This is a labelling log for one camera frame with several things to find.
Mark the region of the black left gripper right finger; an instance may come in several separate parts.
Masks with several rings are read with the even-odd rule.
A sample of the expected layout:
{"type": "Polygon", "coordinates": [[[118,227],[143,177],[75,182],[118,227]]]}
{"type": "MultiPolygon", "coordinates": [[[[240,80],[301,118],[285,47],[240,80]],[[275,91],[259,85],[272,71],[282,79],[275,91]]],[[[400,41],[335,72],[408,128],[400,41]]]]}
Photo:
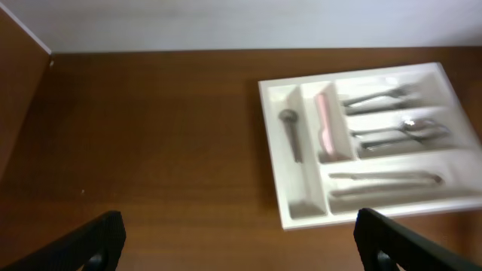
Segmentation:
{"type": "Polygon", "coordinates": [[[359,209],[353,235],[365,271],[481,271],[373,209],[359,209]]]}

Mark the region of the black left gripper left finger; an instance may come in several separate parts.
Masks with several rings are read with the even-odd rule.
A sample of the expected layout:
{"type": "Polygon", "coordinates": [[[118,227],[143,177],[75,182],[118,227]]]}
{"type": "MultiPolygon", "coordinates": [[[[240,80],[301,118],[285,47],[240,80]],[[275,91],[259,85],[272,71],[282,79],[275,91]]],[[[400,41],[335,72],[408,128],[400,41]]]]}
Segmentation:
{"type": "Polygon", "coordinates": [[[121,213],[108,211],[2,269],[115,271],[126,238],[121,213]]]}

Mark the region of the small steel teaspoon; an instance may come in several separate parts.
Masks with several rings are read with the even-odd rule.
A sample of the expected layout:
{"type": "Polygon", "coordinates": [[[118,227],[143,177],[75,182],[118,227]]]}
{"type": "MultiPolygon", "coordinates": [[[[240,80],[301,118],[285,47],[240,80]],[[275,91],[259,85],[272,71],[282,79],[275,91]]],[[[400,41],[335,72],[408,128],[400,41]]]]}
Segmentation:
{"type": "Polygon", "coordinates": [[[291,145],[291,150],[293,152],[294,156],[294,161],[295,161],[295,152],[294,152],[294,142],[293,142],[293,137],[291,134],[291,109],[284,109],[279,113],[279,119],[284,123],[285,126],[285,131],[288,136],[288,140],[291,145]]]}
{"type": "Polygon", "coordinates": [[[294,142],[294,152],[295,154],[295,161],[297,163],[303,162],[303,157],[300,148],[299,137],[297,134],[297,122],[298,122],[298,115],[296,111],[291,111],[291,134],[293,137],[294,142]]]}

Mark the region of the dark metal chopstick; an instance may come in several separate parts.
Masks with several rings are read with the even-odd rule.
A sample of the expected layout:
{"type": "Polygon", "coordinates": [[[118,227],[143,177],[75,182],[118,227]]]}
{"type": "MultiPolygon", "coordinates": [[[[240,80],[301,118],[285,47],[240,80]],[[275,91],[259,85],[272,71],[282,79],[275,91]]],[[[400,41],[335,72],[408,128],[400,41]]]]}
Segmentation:
{"type": "Polygon", "coordinates": [[[362,172],[362,173],[331,173],[330,178],[349,179],[353,181],[393,179],[393,180],[430,180],[436,184],[442,184],[443,178],[430,172],[362,172]]]}

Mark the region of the pink white plastic knife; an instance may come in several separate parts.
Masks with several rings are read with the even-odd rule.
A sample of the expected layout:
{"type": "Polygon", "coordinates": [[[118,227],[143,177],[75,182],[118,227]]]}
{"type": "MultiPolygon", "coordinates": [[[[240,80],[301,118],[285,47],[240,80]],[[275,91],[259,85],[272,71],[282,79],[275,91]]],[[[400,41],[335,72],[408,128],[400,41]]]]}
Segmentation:
{"type": "Polygon", "coordinates": [[[336,151],[331,133],[328,98],[324,93],[320,93],[316,96],[315,102],[320,120],[320,145],[324,148],[329,160],[336,160],[336,151]]]}

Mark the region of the large steel spoon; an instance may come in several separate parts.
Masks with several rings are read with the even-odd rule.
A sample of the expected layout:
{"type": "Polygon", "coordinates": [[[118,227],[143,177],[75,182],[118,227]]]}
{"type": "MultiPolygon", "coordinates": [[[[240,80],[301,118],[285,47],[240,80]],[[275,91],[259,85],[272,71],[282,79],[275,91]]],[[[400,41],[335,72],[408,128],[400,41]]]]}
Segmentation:
{"type": "Polygon", "coordinates": [[[366,136],[374,133],[399,131],[399,132],[416,132],[429,127],[437,126],[438,123],[432,119],[421,118],[421,119],[407,119],[403,120],[399,125],[394,127],[387,127],[382,129],[372,129],[364,131],[351,131],[350,135],[354,137],[366,136]]]}
{"type": "Polygon", "coordinates": [[[445,126],[436,126],[433,128],[423,129],[419,132],[406,132],[405,137],[396,139],[383,139],[375,142],[362,142],[360,147],[364,150],[373,150],[383,148],[389,145],[402,142],[417,142],[424,144],[425,142],[449,136],[451,131],[445,126]]]}

